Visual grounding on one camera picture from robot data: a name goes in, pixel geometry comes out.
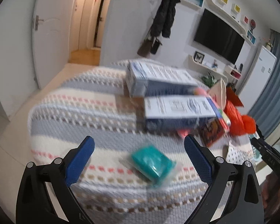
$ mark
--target black coat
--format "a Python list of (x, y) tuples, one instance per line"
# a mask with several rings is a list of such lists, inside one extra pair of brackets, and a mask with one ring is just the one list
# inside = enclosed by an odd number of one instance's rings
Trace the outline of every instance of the black coat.
[(163, 37), (170, 37), (170, 29), (175, 16), (175, 5), (179, 2), (180, 0), (162, 0), (150, 29), (152, 37), (158, 37), (161, 32)]

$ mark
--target curtain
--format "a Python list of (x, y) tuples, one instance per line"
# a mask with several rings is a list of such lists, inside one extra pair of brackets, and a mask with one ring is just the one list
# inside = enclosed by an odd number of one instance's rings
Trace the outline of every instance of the curtain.
[(275, 67), (262, 94), (248, 115), (258, 124), (267, 138), (280, 123), (280, 33), (275, 32), (272, 53), (277, 57)]

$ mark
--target red fan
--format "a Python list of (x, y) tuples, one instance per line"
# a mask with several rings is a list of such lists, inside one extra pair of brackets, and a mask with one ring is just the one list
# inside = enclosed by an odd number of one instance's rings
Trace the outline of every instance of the red fan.
[(255, 29), (256, 23), (253, 19), (251, 19), (251, 33), (253, 33), (253, 29)]

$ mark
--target refrigerator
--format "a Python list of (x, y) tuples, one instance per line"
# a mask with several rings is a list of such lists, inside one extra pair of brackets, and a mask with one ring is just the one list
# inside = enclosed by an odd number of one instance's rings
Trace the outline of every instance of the refrigerator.
[(242, 115), (248, 114), (261, 95), (268, 82), (275, 62), (276, 57), (268, 49), (260, 45), (249, 73), (245, 78), (244, 86), (238, 94), (244, 105), (244, 108), (238, 107), (238, 110)]

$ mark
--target flat screen tv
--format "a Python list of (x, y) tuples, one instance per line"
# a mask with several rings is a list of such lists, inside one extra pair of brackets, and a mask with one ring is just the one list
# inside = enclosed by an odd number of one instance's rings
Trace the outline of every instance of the flat screen tv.
[(226, 22), (205, 9), (194, 41), (213, 50), (235, 64), (244, 44), (244, 38)]

